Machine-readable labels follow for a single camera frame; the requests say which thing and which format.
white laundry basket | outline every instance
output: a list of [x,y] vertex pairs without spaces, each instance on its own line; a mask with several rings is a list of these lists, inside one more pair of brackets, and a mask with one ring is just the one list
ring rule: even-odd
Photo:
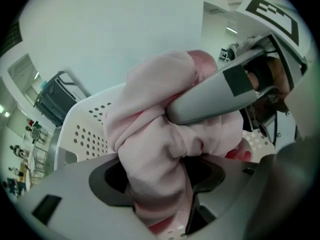
[[65,117],[55,151],[54,170],[65,164],[107,154],[103,114],[118,98],[125,83],[114,86],[74,105]]

pink towel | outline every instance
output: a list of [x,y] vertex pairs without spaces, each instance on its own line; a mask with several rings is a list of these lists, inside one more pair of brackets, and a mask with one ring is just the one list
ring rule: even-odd
[[216,70],[214,59],[203,51],[156,56],[130,72],[105,115],[108,152],[118,152],[136,214],[147,226],[175,215],[186,200],[190,182],[180,158],[224,157],[242,139],[239,111],[189,125],[166,117],[170,101]]

ceiling light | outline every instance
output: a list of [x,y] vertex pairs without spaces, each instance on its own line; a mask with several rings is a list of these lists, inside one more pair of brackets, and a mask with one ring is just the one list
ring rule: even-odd
[[237,31],[233,30],[233,29],[230,28],[230,27],[226,27],[226,29],[227,29],[227,30],[230,30],[230,31],[233,32],[233,33],[236,33],[236,34],[238,33]]

pink cloth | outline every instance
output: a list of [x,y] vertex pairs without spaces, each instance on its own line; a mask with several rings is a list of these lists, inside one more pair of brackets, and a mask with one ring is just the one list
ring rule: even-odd
[[130,72],[120,97],[104,115],[108,152],[118,152],[136,214],[147,226],[175,215],[186,200],[190,182],[180,158],[224,157],[242,139],[239,111],[189,125],[166,117],[170,101],[216,70],[214,59],[203,51],[156,56]]

railing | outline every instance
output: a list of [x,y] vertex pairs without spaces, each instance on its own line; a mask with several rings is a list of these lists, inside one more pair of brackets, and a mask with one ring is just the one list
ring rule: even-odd
[[0,43],[0,57],[20,42],[22,42],[22,37],[19,22],[16,22],[10,26],[3,42]]

